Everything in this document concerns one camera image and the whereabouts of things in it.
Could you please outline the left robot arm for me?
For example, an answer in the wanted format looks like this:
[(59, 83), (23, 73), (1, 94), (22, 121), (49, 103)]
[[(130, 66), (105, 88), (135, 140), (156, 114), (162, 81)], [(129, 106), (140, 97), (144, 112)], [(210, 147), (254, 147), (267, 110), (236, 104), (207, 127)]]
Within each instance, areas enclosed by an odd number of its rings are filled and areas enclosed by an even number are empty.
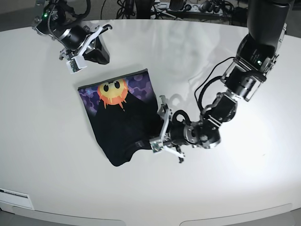
[(182, 145), (211, 149), (220, 143), (219, 128), (234, 118), (238, 100), (249, 101), (274, 67), (293, 5), (292, 0), (248, 2), (248, 33), (231, 65), (221, 76), (209, 75), (194, 92), (199, 120), (191, 121), (183, 110), (172, 112), (163, 102), (163, 126), (160, 134), (150, 140), (154, 153), (166, 151), (183, 162)]

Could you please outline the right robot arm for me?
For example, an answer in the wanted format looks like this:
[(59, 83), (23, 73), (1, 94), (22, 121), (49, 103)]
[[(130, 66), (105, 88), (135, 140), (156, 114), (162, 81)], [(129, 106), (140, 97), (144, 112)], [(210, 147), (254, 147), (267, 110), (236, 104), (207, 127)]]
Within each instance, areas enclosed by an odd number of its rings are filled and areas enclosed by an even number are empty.
[(64, 46), (59, 59), (66, 59), (73, 72), (85, 68), (86, 62), (106, 65), (110, 62), (109, 52), (104, 48), (100, 35), (109, 29), (96, 25), (93, 28), (82, 23), (91, 10), (91, 1), (86, 1), (84, 13), (77, 14), (66, 0), (38, 0), (35, 8), (39, 10), (32, 28), (39, 34), (49, 36)]

